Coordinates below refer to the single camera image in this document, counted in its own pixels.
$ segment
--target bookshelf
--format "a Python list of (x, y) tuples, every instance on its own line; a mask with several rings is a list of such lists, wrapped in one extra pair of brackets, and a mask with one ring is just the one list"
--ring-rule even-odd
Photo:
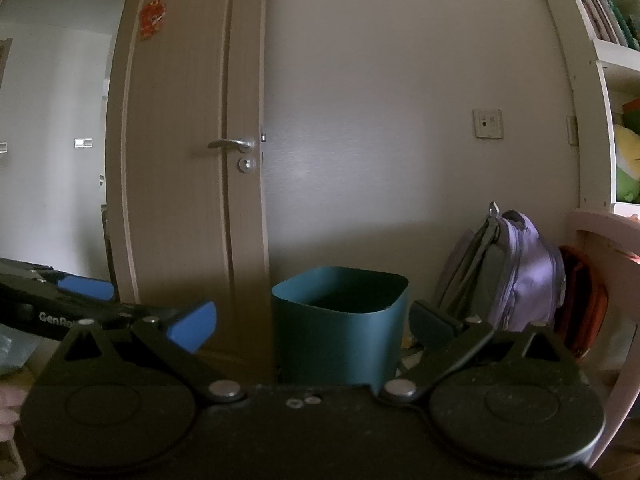
[[(580, 142), (580, 207), (622, 216), (640, 204), (616, 202), (614, 115), (640, 97), (640, 52), (597, 38), (581, 0), (547, 0), (574, 93)], [(640, 0), (613, 0), (640, 15)]]

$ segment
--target orange backpack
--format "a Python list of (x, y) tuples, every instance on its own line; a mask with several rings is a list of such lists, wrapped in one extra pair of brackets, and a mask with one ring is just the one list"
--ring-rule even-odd
[(580, 362), (600, 331), (609, 298), (600, 273), (586, 254), (561, 246), (566, 273), (566, 295), (556, 310), (555, 330)]

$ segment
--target shelf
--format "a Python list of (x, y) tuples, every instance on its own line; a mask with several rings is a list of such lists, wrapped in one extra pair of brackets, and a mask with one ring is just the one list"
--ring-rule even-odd
[(616, 92), (640, 95), (640, 52), (610, 41), (594, 40), (607, 87)]
[(616, 215), (626, 216), (629, 218), (631, 215), (640, 216), (640, 204), (629, 204), (627, 202), (615, 202), (613, 204), (613, 212)]

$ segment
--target white wall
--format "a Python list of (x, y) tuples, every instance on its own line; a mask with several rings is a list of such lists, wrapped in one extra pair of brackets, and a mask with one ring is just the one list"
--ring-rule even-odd
[[(430, 297), (491, 200), (552, 241), (578, 205), (572, 95), (545, 0), (267, 0), (273, 281), (332, 264)], [(477, 140), (500, 108), (504, 140)]]
[[(0, 140), (8, 142), (0, 155), (4, 257), (109, 277), (98, 184), (102, 96), (123, 4), (5, 0), (0, 6), (0, 38), (13, 38), (0, 90)], [(94, 148), (74, 149), (76, 137), (92, 137)]]

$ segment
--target door panel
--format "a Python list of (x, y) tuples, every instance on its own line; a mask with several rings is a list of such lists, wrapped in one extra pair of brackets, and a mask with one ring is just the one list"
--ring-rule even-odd
[[(165, 306), (213, 300), (203, 357), (240, 380), (273, 377), (259, 132), (264, 0), (127, 0), (107, 115), (107, 204), (120, 296)], [(256, 168), (212, 140), (254, 140)]]

